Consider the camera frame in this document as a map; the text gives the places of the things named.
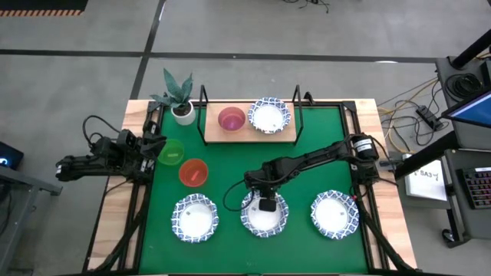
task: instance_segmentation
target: green cup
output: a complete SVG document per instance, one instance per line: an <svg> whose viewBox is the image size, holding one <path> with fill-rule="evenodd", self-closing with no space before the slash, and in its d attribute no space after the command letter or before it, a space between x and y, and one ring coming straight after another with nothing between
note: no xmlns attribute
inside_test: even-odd
<svg viewBox="0 0 491 276"><path fill-rule="evenodd" d="M157 159L163 165L174 166L179 164L183 157L184 145L179 140L167 139Z"/></svg>

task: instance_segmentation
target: white plate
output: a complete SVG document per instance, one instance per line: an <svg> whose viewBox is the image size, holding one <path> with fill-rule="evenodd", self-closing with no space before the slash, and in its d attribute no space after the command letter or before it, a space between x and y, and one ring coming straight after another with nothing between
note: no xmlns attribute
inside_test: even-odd
<svg viewBox="0 0 491 276"><path fill-rule="evenodd" d="M251 201L252 193L250 192L244 200L242 207ZM251 204L242 210L240 220L242 224L254 235L260 238L267 238L277 235L283 231L288 219L288 206L285 200L279 194L276 194L276 211L266 212L259 210L259 193L254 194Z"/></svg>
<svg viewBox="0 0 491 276"><path fill-rule="evenodd" d="M247 114L252 126L267 134L282 131L292 117L286 104L275 97L259 99L252 104Z"/></svg>
<svg viewBox="0 0 491 276"><path fill-rule="evenodd" d="M358 228L358 207L349 195L342 192L329 190L318 194L311 209L315 227L328 238L342 239Z"/></svg>
<svg viewBox="0 0 491 276"><path fill-rule="evenodd" d="M215 203L199 193L181 199L170 220L177 238L192 243L206 241L219 222Z"/></svg>

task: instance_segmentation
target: pink bowl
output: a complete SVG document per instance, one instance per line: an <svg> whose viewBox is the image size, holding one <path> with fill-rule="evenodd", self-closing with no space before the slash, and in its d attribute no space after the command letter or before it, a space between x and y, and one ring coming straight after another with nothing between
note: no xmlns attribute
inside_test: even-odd
<svg viewBox="0 0 491 276"><path fill-rule="evenodd" d="M227 107L218 114L218 124L228 131L239 130L246 122L246 115L238 107Z"/></svg>

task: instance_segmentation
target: green tablecloth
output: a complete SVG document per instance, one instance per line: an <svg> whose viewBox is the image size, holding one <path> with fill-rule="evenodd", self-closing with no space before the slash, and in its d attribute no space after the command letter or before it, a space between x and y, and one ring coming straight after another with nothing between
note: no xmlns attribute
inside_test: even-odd
<svg viewBox="0 0 491 276"><path fill-rule="evenodd" d="M347 163L334 162L311 169L280 188L278 192L285 198L290 214L285 230L274 237L255 237L240 222L240 212L227 211L222 205L224 192L241 180L245 171L259 169L262 162L270 159L299 156L344 139L338 108L304 108L303 114L305 128L297 146L290 143L204 146L196 122L179 126L166 110L163 135L183 142L184 160L204 160L209 177L204 186L189 188L179 181L179 165L157 165L140 273L366 272L359 229L343 240L333 241L322 236L310 218L310 206L318 193L329 189L348 193L351 177ZM171 231L170 221L176 202L195 192L206 195L217 205L220 219L216 233L200 244L180 241ZM245 185L234 189L227 198L228 205L238 208L246 193Z"/></svg>

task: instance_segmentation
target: gray floor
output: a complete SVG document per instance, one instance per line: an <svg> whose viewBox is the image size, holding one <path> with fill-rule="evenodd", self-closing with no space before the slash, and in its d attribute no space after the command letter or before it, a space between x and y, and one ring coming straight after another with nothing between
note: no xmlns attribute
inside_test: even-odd
<svg viewBox="0 0 491 276"><path fill-rule="evenodd" d="M0 18L0 48L142 51L157 2L90 0L79 18ZM330 3L326 15L321 6L299 10L302 2L169 0L153 51L444 57L458 54L491 26L486 0ZM25 173L55 181L60 158L88 151L81 135L87 115L121 124L139 63L123 57L0 56L0 140L26 153ZM163 92L163 67L178 81L193 72L193 96L205 84L215 99L289 97L300 84L317 98L369 97L381 103L435 76L432 64L150 59L140 99ZM428 105L429 92L414 101ZM436 99L444 110L443 96ZM400 115L414 115L414 109ZM89 127L113 135L97 122ZM401 133L412 150L420 149L410 127ZM41 196L14 265L34 267L35 275L79 272L104 182L85 178L63 183L59 198ZM443 211L405 207L404 212L420 268L465 275L491 270L490 241L447 249L440 239L440 230L448 227Z"/></svg>

